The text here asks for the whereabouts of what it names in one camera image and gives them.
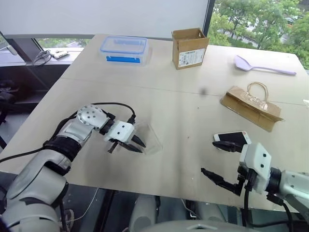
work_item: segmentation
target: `smartphone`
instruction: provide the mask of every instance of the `smartphone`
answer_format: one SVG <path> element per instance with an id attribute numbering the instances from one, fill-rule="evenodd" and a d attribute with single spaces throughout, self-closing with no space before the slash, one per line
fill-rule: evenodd
<path id="1" fill-rule="evenodd" d="M 251 139 L 249 138 L 248 133 L 245 131 L 220 133 L 215 134 L 213 137 L 215 141 L 228 141 L 240 145 L 241 148 L 236 148 L 237 152 L 241 152 L 244 144 L 251 144 Z"/>

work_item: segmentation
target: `white table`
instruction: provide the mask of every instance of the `white table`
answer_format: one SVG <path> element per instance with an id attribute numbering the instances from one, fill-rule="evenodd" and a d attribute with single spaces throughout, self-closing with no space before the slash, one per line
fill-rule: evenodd
<path id="1" fill-rule="evenodd" d="M 239 130 L 247 131 L 253 142 L 263 144 L 272 155 L 274 167 L 309 172 L 309 110 L 301 101 L 309 99 L 308 77 L 294 55 L 265 52 L 267 57 L 277 57 L 274 65 L 281 62 L 286 68 L 287 65 L 294 68 L 298 72 L 294 77 L 238 71 L 229 65 L 228 57 L 248 51 L 219 46 L 208 47 L 202 66 L 177 71 L 171 62 L 171 42 L 150 40 L 153 54 L 147 66 L 108 65 L 102 62 L 95 48 L 102 38 L 94 37 L 55 83 L 1 153 L 1 158 L 41 147 L 58 122 L 79 107 L 115 101 L 131 105 L 137 120 L 151 125 L 163 149 L 150 155 L 124 149 L 109 154 L 106 151 L 110 144 L 103 142 L 100 134 L 94 134 L 66 175 L 70 183 L 243 206 L 243 197 L 215 186 L 200 172 L 205 167 L 224 176 L 226 181 L 236 182 L 239 154 L 219 151 L 211 142 L 217 132 Z M 219 52 L 224 55 L 221 59 L 217 56 Z M 262 53 L 249 50 L 247 54 L 254 57 Z M 221 69 L 209 66 L 209 62 L 215 63 L 214 59 L 217 63 L 221 61 Z M 211 95 L 197 94 L 199 81 L 206 83 Z M 271 133 L 219 103 L 221 95 L 232 85 L 245 88 L 251 81 L 266 83 L 269 99 L 282 109 L 285 120 L 276 123 Z M 290 91 L 288 85 L 298 88 Z M 130 116 L 124 107 L 104 109 L 120 120 Z M 2 163 L 0 170 L 19 173 L 30 157 Z M 282 210 L 265 196 L 253 194 L 251 207 Z"/>

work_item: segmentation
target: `clear plastic container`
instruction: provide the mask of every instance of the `clear plastic container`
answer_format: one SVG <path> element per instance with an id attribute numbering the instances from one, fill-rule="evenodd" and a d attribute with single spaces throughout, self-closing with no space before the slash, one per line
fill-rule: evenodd
<path id="1" fill-rule="evenodd" d="M 148 41 L 141 37 L 108 36 L 100 52 L 109 62 L 125 62 L 143 65 L 148 54 Z"/>

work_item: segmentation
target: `phone screen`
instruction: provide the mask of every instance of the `phone screen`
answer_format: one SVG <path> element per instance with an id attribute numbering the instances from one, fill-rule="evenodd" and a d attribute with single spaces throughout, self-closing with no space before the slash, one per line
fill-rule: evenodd
<path id="1" fill-rule="evenodd" d="M 236 148 L 237 152 L 241 152 L 244 144 L 247 144 L 242 132 L 228 133 L 228 134 L 218 134 L 220 141 L 234 142 L 241 146 L 241 148 Z"/>

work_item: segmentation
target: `white spoon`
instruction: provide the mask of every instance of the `white spoon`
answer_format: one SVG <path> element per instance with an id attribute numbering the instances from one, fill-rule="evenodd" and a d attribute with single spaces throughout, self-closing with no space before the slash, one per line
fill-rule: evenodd
<path id="1" fill-rule="evenodd" d="M 244 71 L 250 71 L 251 69 L 267 69 L 267 70 L 272 70 L 272 71 L 276 71 L 276 72 L 284 73 L 284 74 L 288 74 L 288 75 L 296 75 L 296 72 L 289 71 L 289 70 L 281 70 L 281 69 L 273 69 L 273 68 L 268 68 L 268 67 L 252 66 L 251 64 L 249 64 L 248 61 L 246 61 L 244 58 L 242 58 L 238 55 L 235 56 L 235 64 L 236 64 L 237 68 L 242 69 Z"/>

